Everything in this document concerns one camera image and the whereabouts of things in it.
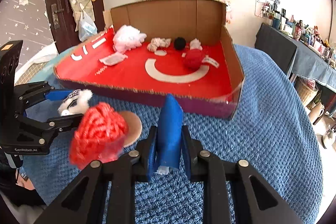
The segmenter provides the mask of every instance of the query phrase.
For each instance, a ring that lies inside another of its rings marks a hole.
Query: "red yarn ball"
[[[72,138],[69,160],[79,169],[91,161],[117,160],[124,146],[128,126],[124,118],[107,103],[89,108]]]
[[[187,51],[184,57],[184,64],[190,69],[198,70],[205,58],[205,53],[197,48]]]

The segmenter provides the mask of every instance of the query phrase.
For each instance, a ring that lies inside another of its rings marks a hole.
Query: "white tag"
[[[219,63],[211,57],[205,57],[202,60],[202,63],[209,63],[209,64],[213,65],[216,69],[219,68]]]

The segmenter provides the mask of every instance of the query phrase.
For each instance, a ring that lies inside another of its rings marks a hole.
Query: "white paper arc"
[[[197,71],[188,75],[167,75],[157,70],[155,67],[155,61],[156,59],[153,58],[147,59],[145,69],[150,77],[160,82],[176,84],[191,83],[203,78],[209,71],[209,66],[201,65]]]
[[[84,54],[85,54],[85,55],[87,55],[87,54],[88,54],[88,52],[87,52],[87,50],[86,50],[86,46],[85,46],[85,45],[83,46],[83,52],[84,52]]]
[[[81,56],[81,55],[76,56],[76,55],[74,55],[74,54],[71,54],[71,58],[72,58],[73,60],[75,60],[75,61],[79,61],[79,60],[82,59],[82,56]]]

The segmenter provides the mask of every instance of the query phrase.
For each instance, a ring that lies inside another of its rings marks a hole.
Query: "blue knitted blanket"
[[[322,197],[322,164],[313,128],[302,103],[285,74],[265,53],[235,45],[245,83],[231,121],[184,114],[191,137],[221,159],[247,159],[271,184],[304,223],[313,224]],[[60,84],[49,75],[50,85]],[[159,108],[94,96],[116,110],[130,110],[142,121],[141,139],[157,125]],[[28,117],[46,121],[58,116],[60,102],[44,101],[27,111]],[[60,134],[47,156],[25,156],[24,169],[37,192],[49,204],[79,173],[68,162],[72,132]],[[137,223],[201,223],[202,184],[190,184],[179,172],[155,174],[150,183],[136,185]],[[232,222],[234,221],[231,202]]]

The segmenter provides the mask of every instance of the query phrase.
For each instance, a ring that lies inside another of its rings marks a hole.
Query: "door handle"
[[[51,5],[51,12],[52,12],[52,21],[54,23],[54,29],[57,30],[59,28],[59,21],[58,21],[58,13],[63,12],[64,9],[58,9],[56,3]]]
[[[61,12],[63,12],[64,11],[64,9],[59,9],[59,10],[56,10],[56,11],[54,11],[54,13],[56,14],[56,13],[61,13]]]

